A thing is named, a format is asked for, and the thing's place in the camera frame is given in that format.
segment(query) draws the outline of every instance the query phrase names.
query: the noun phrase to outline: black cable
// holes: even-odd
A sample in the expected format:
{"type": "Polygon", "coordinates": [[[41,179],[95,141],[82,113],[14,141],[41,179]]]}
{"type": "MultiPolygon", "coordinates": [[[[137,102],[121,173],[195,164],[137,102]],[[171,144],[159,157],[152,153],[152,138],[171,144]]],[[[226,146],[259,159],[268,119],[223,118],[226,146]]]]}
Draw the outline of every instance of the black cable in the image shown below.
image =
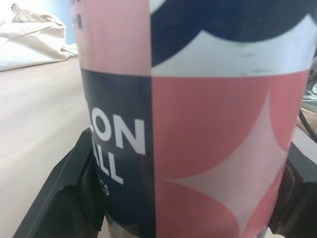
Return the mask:
{"type": "Polygon", "coordinates": [[[301,120],[303,126],[305,127],[305,129],[307,130],[307,132],[309,133],[313,141],[317,143],[317,135],[314,132],[314,130],[311,128],[311,126],[308,124],[306,117],[304,116],[303,111],[301,109],[299,111],[299,119],[301,120]]]}

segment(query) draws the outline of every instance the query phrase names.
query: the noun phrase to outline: navy blue curved shape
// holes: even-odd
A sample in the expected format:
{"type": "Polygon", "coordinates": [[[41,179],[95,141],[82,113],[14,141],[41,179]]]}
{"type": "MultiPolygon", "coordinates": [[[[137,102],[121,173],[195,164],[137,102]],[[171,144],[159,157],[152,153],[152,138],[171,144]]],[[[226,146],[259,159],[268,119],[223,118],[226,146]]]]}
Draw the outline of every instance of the navy blue curved shape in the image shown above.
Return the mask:
{"type": "Polygon", "coordinates": [[[307,14],[316,22],[316,7],[317,0],[167,0],[151,16],[152,66],[201,30],[230,41],[263,41],[289,31],[307,14]]]}

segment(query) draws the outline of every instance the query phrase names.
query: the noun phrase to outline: beverage can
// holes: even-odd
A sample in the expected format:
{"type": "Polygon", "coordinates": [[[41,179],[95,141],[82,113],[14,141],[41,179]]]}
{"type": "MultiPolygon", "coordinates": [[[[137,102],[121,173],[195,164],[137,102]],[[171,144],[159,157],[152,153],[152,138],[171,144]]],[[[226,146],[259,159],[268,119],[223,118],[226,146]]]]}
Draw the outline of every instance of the beverage can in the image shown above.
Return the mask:
{"type": "Polygon", "coordinates": [[[72,2],[112,238],[263,237],[317,42],[315,9],[72,2]]]}

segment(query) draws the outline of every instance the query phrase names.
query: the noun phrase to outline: pink panel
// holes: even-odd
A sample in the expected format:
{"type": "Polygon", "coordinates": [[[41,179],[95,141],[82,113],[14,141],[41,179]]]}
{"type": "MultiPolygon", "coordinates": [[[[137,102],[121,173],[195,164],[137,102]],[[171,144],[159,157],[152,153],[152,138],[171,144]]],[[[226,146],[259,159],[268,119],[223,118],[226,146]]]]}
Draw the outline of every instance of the pink panel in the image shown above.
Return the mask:
{"type": "Polygon", "coordinates": [[[246,230],[244,231],[243,238],[254,238],[259,231],[265,228],[265,224],[268,223],[274,210],[283,172],[284,166],[250,218],[246,230]]]}
{"type": "Polygon", "coordinates": [[[272,80],[270,107],[273,130],[279,145],[288,150],[302,102],[308,71],[280,75],[272,80]]]}
{"type": "Polygon", "coordinates": [[[238,238],[239,227],[220,202],[188,187],[156,180],[157,238],[238,238]]]}
{"type": "Polygon", "coordinates": [[[82,0],[73,17],[81,67],[98,72],[151,75],[149,0],[82,0]]]}
{"type": "Polygon", "coordinates": [[[154,77],[155,175],[183,178],[226,159],[262,109],[270,77],[154,77]]]}

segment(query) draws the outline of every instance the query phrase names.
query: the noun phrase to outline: wooden table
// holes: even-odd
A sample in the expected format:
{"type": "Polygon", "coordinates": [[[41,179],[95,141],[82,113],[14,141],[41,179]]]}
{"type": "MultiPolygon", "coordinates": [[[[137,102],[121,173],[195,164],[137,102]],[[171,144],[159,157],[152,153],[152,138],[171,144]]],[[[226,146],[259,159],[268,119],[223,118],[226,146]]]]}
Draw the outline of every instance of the wooden table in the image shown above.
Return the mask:
{"type": "Polygon", "coordinates": [[[0,238],[11,238],[89,120],[77,59],[0,72],[0,89],[0,238]]]}

